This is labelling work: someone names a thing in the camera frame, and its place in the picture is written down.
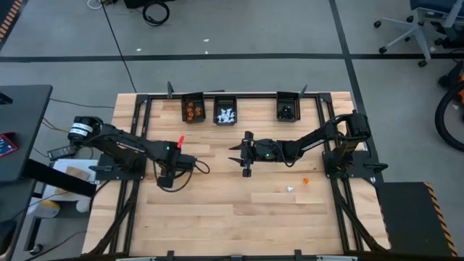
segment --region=wooden tabletop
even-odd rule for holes
[[[336,115],[353,110],[349,92],[331,95]],[[135,94],[118,96],[112,121],[117,128],[130,131],[135,98]],[[300,104],[300,121],[280,123],[275,99],[239,99],[237,124],[216,126],[211,99],[205,104],[207,119],[195,124],[182,122],[180,100],[153,101],[147,138],[177,141],[184,135],[183,154],[206,162],[211,173],[195,170],[185,189],[170,194],[157,187],[153,165],[147,163],[130,255],[165,256],[168,250],[177,256],[287,255],[295,249],[303,254],[341,254],[334,198],[323,169],[323,146],[306,152],[291,168],[256,162],[251,178],[242,178],[239,164],[228,159],[240,156],[228,148],[240,144],[245,131],[252,131],[255,139],[292,140],[319,128],[315,100],[301,99]],[[181,185],[183,178],[175,180],[174,186]],[[304,178],[310,182],[304,184]],[[390,248],[374,187],[363,179],[352,179],[351,187],[359,219],[378,243]],[[120,182],[112,181],[96,195],[83,252],[93,249],[111,225],[119,188]],[[123,232],[118,249],[122,249]],[[347,232],[354,249],[348,222]]]

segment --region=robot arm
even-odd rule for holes
[[[347,125],[345,135],[338,132],[336,128],[343,121]],[[253,162],[284,162],[287,167],[292,167],[308,150],[325,141],[338,139],[341,144],[333,151],[333,163],[343,168],[351,161],[351,155],[357,145],[370,138],[370,135],[367,116],[354,111],[352,114],[339,115],[330,119],[319,129],[296,141],[274,141],[272,139],[255,141],[253,133],[247,131],[241,144],[230,148],[231,150],[240,149],[241,159],[230,159],[245,167],[243,176],[250,177],[250,166]]]
[[[183,138],[179,142],[148,141],[105,124],[97,117],[76,117],[68,139],[76,147],[89,146],[104,152],[129,173],[142,165],[146,156],[161,167],[158,186],[172,188],[176,172],[191,172],[196,158],[181,153]]]

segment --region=black tray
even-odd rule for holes
[[[189,108],[189,103],[194,103],[194,119],[187,120],[187,109]],[[184,94],[181,97],[182,103],[182,121],[186,123],[200,123],[206,119],[206,110],[204,109],[204,97],[203,93],[192,93],[192,94]],[[202,109],[202,115],[196,116],[195,108],[200,107]]]
[[[218,115],[221,114],[221,109],[229,108],[232,108],[232,110],[235,112],[235,121],[233,123],[219,123]],[[237,96],[215,96],[214,117],[212,121],[219,126],[232,126],[236,124],[239,121],[239,115],[237,112]]]
[[[279,117],[278,112],[280,112],[284,106],[287,106],[293,112],[292,118]],[[276,108],[277,120],[281,122],[294,123],[297,120],[300,120],[300,111],[299,111],[299,94],[292,92],[277,92],[277,108]]]

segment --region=black desk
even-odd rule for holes
[[[0,86],[0,92],[13,99],[12,104],[0,105],[0,133],[15,133],[13,142],[18,146],[17,151],[0,158],[0,222],[28,207],[36,181],[85,196],[94,195],[94,184],[29,159],[51,90],[51,86]],[[25,215],[23,211],[15,218],[13,239],[0,260],[12,258]]]
[[[0,92],[13,99],[13,104],[0,106],[0,133],[15,132],[19,149],[0,158],[0,221],[7,220],[29,205],[36,180],[21,177],[29,159],[38,129],[51,95],[51,86],[0,86]],[[9,260],[15,250],[25,212],[16,217],[16,230],[9,250],[0,259]]]

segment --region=orange and black mat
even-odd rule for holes
[[[384,183],[377,195],[394,253],[457,256],[430,183]]]
[[[0,1],[0,50],[5,44],[26,2],[27,0]]]

